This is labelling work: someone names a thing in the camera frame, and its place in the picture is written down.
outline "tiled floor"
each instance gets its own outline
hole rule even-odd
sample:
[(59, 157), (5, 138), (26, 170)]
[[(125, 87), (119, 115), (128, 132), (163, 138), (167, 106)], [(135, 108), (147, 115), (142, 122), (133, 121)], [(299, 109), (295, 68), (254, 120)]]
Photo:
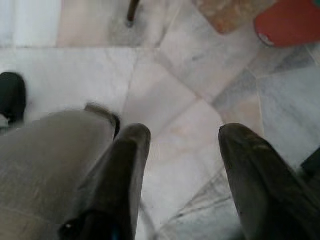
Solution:
[(265, 136), (295, 169), (320, 145), (319, 44), (266, 47), (251, 23), (221, 36), (188, 0), (142, 1), (129, 31), (128, 0), (43, 1), (61, 11), (43, 22), (23, 10), (36, 0), (16, 1), (22, 13), (14, 30), (0, 21), (0, 45), (18, 48), (0, 48), (0, 72), (24, 76), (27, 121), (96, 102), (151, 129), (137, 240), (243, 239), (220, 156), (223, 124)]

